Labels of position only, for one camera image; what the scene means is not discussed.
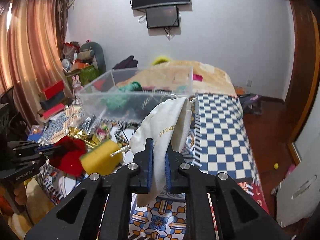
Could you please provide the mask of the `pink rabbit figure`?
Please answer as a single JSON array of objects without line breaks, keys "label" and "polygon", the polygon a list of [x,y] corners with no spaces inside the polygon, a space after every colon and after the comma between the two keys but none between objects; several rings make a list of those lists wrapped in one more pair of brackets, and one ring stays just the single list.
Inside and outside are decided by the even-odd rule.
[{"label": "pink rabbit figure", "polygon": [[73,88],[73,96],[76,97],[76,93],[83,89],[83,86],[80,81],[79,75],[72,76],[72,88]]}]

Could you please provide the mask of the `patterned bed sheet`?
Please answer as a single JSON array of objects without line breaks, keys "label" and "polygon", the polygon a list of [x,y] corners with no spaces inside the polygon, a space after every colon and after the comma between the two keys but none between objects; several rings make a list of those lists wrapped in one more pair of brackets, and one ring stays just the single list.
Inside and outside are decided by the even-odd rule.
[{"label": "patterned bed sheet", "polygon": [[[210,175],[225,172],[267,213],[259,176],[235,98],[199,95],[200,113],[195,116],[194,161],[200,171]],[[133,155],[126,157],[132,163]],[[184,239],[186,204],[183,193],[172,194],[168,186],[145,207],[138,207],[132,194],[127,239]]]}]

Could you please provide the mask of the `grey plush toy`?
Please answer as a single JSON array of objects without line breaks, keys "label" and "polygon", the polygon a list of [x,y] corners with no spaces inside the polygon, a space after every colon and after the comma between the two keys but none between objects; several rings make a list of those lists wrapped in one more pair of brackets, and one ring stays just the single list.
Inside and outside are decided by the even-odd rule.
[{"label": "grey plush toy", "polygon": [[97,42],[86,42],[83,44],[77,54],[77,59],[93,63],[93,66],[99,70],[100,74],[106,72],[104,52],[101,45]]}]

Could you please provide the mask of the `yellow green sponge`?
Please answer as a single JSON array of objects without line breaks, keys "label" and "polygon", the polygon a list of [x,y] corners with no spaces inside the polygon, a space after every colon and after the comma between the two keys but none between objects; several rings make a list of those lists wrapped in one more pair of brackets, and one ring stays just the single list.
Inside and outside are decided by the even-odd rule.
[{"label": "yellow green sponge", "polygon": [[111,174],[123,159],[122,153],[116,153],[121,147],[114,141],[108,140],[80,157],[84,171],[91,175],[98,173],[102,176]]}]

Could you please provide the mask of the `brown wooden door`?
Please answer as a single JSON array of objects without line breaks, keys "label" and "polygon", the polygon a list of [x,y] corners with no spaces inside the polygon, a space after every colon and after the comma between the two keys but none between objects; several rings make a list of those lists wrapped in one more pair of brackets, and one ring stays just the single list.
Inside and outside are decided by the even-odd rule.
[{"label": "brown wooden door", "polygon": [[295,31],[294,61],[285,100],[287,140],[295,141],[315,100],[319,75],[319,28],[305,0],[290,0]]}]

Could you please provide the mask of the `green cardboard box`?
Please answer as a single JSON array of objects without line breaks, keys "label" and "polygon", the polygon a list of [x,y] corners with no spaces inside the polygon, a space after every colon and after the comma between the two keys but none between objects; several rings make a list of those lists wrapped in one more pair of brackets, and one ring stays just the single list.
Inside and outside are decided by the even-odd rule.
[{"label": "green cardboard box", "polygon": [[87,85],[88,83],[92,82],[94,79],[100,76],[99,70],[96,69],[93,65],[89,65],[82,69],[77,69],[73,72],[67,73],[66,78],[68,81],[69,86],[72,88],[73,84],[73,77],[79,76],[79,80],[82,86]]}]

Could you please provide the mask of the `clear plastic storage box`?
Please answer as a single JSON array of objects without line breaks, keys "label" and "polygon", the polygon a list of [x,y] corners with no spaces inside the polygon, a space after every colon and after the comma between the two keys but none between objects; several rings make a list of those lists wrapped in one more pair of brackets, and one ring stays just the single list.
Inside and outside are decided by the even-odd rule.
[{"label": "clear plastic storage box", "polygon": [[138,70],[138,68],[110,70],[78,91],[76,97],[85,116],[116,121],[142,122],[158,104],[165,100],[180,97],[188,98],[193,94],[193,89],[186,86],[180,86],[175,90],[142,86],[141,92],[129,92],[131,98],[124,108],[114,111],[107,109],[100,100],[116,94],[119,88],[116,82],[124,81],[126,77],[133,77]]}]

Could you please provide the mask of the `dark purple jacket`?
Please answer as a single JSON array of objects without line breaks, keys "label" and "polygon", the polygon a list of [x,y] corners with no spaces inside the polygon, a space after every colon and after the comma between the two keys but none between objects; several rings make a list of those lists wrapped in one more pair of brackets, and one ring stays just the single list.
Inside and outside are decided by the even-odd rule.
[{"label": "dark purple jacket", "polygon": [[131,55],[127,59],[124,59],[120,63],[116,64],[113,69],[126,69],[126,68],[137,68],[138,61],[134,59],[134,56]]}]

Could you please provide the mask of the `dark blue box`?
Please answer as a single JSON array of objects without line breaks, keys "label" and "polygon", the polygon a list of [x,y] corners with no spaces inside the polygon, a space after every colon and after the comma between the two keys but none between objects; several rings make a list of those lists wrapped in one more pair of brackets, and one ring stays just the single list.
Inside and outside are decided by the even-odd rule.
[{"label": "dark blue box", "polygon": [[56,95],[54,95],[52,98],[46,100],[46,101],[40,101],[40,105],[42,109],[49,110],[59,104],[63,99],[65,98],[64,91],[58,92]]}]

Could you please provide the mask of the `small black wall monitor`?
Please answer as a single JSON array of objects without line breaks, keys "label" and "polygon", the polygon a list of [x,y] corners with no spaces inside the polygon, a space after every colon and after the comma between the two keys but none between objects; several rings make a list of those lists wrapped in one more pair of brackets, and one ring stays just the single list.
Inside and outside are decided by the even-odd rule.
[{"label": "small black wall monitor", "polygon": [[176,5],[152,7],[146,9],[148,29],[179,27],[179,10]]}]

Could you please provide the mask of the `green knitted glove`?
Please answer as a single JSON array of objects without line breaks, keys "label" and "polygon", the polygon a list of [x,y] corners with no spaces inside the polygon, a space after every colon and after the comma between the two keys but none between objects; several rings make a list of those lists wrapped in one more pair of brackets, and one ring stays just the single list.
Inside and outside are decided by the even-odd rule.
[{"label": "green knitted glove", "polygon": [[138,82],[128,83],[127,85],[118,88],[117,93],[109,95],[106,98],[100,100],[107,109],[114,111],[124,108],[129,102],[131,95],[129,92],[141,92],[142,86]]}]

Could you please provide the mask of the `white drawstring cloth bag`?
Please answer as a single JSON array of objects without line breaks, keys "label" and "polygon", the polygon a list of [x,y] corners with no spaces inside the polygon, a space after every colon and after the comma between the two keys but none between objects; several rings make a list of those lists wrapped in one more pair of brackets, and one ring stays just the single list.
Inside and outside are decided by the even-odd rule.
[{"label": "white drawstring cloth bag", "polygon": [[145,149],[146,140],[153,140],[153,165],[151,189],[147,194],[137,196],[137,206],[149,205],[167,185],[165,175],[165,156],[168,146],[181,152],[187,140],[191,126],[191,102],[186,97],[168,99],[157,105],[144,118],[130,139],[133,154]]}]

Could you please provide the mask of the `red gift box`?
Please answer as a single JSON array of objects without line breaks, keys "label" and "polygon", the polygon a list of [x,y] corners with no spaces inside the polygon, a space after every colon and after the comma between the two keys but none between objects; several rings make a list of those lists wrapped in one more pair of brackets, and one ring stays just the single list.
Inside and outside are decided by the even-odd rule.
[{"label": "red gift box", "polygon": [[52,97],[56,96],[59,92],[63,91],[65,85],[62,80],[55,83],[54,85],[45,88],[43,91],[39,93],[39,100],[40,101],[47,101]]}]

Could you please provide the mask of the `red cloth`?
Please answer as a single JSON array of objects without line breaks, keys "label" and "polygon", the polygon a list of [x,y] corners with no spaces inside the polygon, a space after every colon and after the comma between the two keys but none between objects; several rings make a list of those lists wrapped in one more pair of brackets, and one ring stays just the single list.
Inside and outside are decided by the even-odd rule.
[{"label": "red cloth", "polygon": [[55,146],[60,149],[49,157],[49,164],[69,175],[80,177],[84,171],[80,157],[87,152],[86,144],[80,139],[64,136]]}]

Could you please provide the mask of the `gold shiny fabric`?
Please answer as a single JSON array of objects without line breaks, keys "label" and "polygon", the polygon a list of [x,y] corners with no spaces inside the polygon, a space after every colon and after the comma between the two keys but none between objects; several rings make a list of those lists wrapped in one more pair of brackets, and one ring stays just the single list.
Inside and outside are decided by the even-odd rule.
[{"label": "gold shiny fabric", "polygon": [[87,133],[78,127],[69,127],[67,135],[71,139],[82,140],[89,148],[96,148],[103,142],[111,140],[110,129],[108,126],[98,126],[93,132]]}]

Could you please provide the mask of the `orange striped curtain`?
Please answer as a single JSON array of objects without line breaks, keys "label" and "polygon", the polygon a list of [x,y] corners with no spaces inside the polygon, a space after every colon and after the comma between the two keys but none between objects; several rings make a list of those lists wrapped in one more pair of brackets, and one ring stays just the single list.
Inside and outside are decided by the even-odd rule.
[{"label": "orange striped curtain", "polygon": [[72,96],[60,60],[56,5],[57,0],[1,2],[1,91],[14,88],[15,106],[28,126],[37,122],[45,88],[63,81],[65,95]]}]

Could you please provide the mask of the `orange yellow fleece blanket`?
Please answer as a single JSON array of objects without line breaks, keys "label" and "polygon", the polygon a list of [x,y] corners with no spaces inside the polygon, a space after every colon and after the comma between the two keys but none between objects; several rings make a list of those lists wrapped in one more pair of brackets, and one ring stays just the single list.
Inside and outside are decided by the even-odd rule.
[{"label": "orange yellow fleece blanket", "polygon": [[174,60],[139,69],[131,78],[117,81],[121,87],[137,82],[143,87],[175,90],[180,86],[192,88],[193,93],[222,94],[237,97],[229,75],[220,68],[199,61]]}]

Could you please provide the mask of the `red book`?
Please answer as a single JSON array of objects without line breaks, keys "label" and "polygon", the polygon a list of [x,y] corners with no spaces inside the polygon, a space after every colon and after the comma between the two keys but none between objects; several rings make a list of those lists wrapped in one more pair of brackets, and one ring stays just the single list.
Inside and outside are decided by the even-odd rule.
[{"label": "red book", "polygon": [[60,111],[64,110],[65,106],[62,103],[57,104],[56,106],[52,107],[51,109],[43,112],[42,118],[48,119],[49,117],[56,115]]}]

